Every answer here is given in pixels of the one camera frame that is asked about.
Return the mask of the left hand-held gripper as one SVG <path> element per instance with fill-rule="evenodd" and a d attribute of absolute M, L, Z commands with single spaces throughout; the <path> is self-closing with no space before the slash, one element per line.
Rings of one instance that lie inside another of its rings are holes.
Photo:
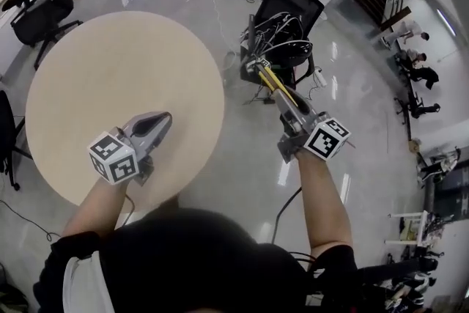
<path fill-rule="evenodd" d="M 151 152 L 171 126 L 169 112 L 151 111 L 102 133 L 87 148 L 95 171 L 112 185 L 135 180 L 142 186 L 154 170 Z"/>

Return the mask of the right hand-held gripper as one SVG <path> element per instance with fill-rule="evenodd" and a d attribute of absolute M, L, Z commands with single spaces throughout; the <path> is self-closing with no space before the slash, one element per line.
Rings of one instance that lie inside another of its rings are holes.
<path fill-rule="evenodd" d="M 264 57 L 245 64 L 246 81 L 260 84 L 262 80 L 259 71 L 271 72 L 271 63 Z M 315 111 L 306 98 L 288 86 L 275 89 L 273 99 L 284 126 L 284 133 L 277 146 L 287 163 L 300 150 L 329 161 L 350 137 L 348 129 L 336 118 L 326 111 Z"/>

